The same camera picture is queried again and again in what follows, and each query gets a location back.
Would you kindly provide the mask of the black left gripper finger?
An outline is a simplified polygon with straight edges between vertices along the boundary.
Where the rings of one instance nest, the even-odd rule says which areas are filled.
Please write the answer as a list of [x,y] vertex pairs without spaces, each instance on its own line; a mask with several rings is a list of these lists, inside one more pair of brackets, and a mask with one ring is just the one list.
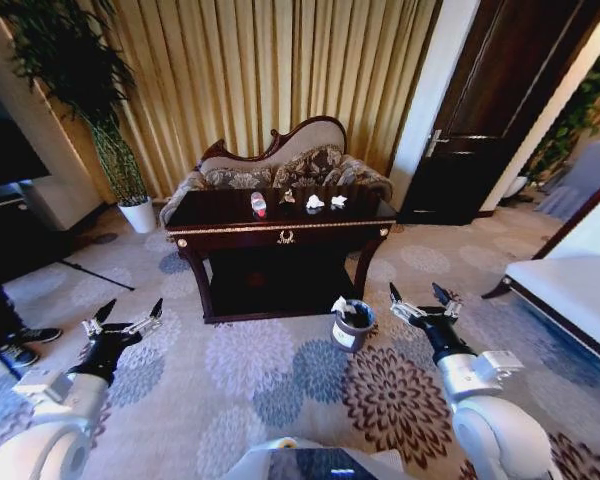
[[162,316],[162,307],[163,307],[163,299],[160,298],[155,305],[153,306],[150,314],[130,326],[124,328],[124,332],[128,335],[138,334],[140,336],[147,336],[157,328],[159,328],[161,323]]
[[115,303],[115,299],[110,300],[100,307],[92,317],[82,321],[82,326],[89,340],[94,340],[102,333],[104,322],[113,310]]

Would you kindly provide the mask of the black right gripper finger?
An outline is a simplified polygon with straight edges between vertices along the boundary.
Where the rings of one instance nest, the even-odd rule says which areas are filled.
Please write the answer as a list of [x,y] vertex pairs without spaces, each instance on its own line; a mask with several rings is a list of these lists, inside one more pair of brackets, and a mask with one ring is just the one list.
[[422,317],[422,310],[409,302],[405,302],[392,282],[389,283],[389,289],[391,299],[390,310],[396,317],[408,324],[413,324],[417,318]]
[[435,282],[432,283],[432,288],[434,297],[444,307],[444,315],[453,319],[458,319],[460,310],[463,306],[459,295],[451,290],[441,287]]

